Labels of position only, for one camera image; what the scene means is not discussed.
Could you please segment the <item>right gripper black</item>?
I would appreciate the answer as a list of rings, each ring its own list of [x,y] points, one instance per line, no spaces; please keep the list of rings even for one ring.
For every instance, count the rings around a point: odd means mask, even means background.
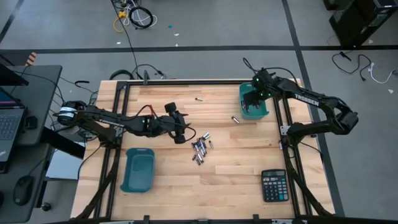
[[[277,88],[277,80],[273,77],[275,73],[269,73],[265,68],[258,70],[252,78],[252,86],[254,88],[253,103],[256,108],[260,108],[260,99],[268,99],[280,96]],[[243,95],[245,106],[252,105],[252,92]]]

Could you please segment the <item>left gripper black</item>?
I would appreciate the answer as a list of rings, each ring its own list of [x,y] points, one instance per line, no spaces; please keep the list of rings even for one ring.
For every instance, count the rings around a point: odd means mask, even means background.
[[[152,110],[152,114],[155,116],[158,126],[174,140],[175,144],[185,143],[185,129],[189,128],[191,123],[186,124],[183,117],[188,116],[188,114],[180,113],[174,102],[166,104],[164,108],[166,113],[169,114],[168,116],[158,116],[156,112]]]

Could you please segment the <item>light teal plastic bin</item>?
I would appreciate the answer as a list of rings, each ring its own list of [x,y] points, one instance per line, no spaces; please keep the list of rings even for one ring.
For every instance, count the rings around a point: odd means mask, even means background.
[[[254,104],[249,105],[250,112],[248,113],[246,109],[243,111],[242,105],[244,104],[243,95],[247,92],[254,91],[254,88],[249,82],[242,83],[239,86],[239,102],[241,105],[241,114],[245,120],[259,120],[269,114],[265,101],[261,101],[260,108],[256,108]]]

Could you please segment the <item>dark teal plastic bin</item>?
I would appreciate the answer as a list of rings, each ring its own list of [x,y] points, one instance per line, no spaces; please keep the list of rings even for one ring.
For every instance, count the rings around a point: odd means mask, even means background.
[[[126,193],[144,193],[152,188],[155,171],[155,153],[149,148],[130,148],[120,189]]]

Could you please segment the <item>black desk calculator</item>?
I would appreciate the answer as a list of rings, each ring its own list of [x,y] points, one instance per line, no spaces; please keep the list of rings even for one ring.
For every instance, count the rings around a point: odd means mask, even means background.
[[[286,202],[289,200],[286,170],[263,170],[261,172],[261,185],[265,202]]]

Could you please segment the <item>black desk crossbar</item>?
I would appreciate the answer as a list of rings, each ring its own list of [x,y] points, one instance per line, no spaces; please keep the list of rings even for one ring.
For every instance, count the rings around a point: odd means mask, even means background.
[[[85,148],[83,146],[46,127],[42,130],[40,143],[48,143],[54,148],[80,159],[84,157]]]

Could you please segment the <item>black equipment case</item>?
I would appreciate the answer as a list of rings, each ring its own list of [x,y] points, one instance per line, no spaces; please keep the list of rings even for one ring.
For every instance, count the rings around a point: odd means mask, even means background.
[[[398,0],[359,0],[359,14],[364,20],[361,35],[369,37],[398,11]]]
[[[378,29],[373,0],[354,0],[343,10],[333,13],[329,23],[341,46],[360,46]]]

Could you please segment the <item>white box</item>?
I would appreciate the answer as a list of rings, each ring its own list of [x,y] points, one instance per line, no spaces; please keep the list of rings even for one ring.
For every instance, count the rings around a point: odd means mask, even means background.
[[[57,149],[51,158],[46,177],[51,179],[77,180],[83,159]]]

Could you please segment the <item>dark grey side desk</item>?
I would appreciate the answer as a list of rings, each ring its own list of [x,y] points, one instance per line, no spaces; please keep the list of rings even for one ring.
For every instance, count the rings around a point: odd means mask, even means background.
[[[29,82],[27,86],[13,89],[5,87],[27,107],[27,115],[37,118],[34,129],[21,127],[16,142],[7,162],[7,172],[0,174],[0,193],[3,194],[0,206],[0,223],[24,223],[30,219],[33,209],[37,206],[42,183],[48,168],[53,147],[49,144],[45,120],[49,112],[62,67],[59,65],[33,66],[23,69],[14,67],[16,72],[23,72]],[[17,181],[25,176],[33,177],[33,185],[29,201],[19,206],[13,201],[13,191]]]

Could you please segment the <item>small black desk device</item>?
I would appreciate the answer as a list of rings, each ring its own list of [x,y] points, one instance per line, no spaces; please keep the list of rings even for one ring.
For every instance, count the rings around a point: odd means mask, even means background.
[[[32,130],[38,126],[38,119],[36,116],[27,116],[24,121],[24,129]]]

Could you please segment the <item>orange black striped marker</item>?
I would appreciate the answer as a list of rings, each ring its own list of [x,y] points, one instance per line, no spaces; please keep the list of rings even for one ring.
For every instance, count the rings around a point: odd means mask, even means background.
[[[31,52],[30,55],[28,56],[27,60],[26,60],[25,66],[26,67],[33,66],[36,57],[37,57],[37,54],[35,52]]]

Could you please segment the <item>grey laptop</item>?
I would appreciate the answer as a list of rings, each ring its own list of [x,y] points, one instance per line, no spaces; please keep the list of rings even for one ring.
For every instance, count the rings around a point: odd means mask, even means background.
[[[0,174],[8,170],[13,145],[25,115],[25,106],[0,87]]]

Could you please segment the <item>black computer mouse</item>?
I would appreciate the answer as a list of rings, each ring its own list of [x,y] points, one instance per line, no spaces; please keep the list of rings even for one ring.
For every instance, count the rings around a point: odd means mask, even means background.
[[[35,178],[31,175],[21,177],[13,190],[13,201],[18,206],[25,205],[31,198]]]

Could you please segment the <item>black monitor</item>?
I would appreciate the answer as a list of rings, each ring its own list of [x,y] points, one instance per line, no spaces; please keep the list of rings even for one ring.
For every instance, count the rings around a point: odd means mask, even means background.
[[[27,86],[29,82],[0,63],[0,86]]]

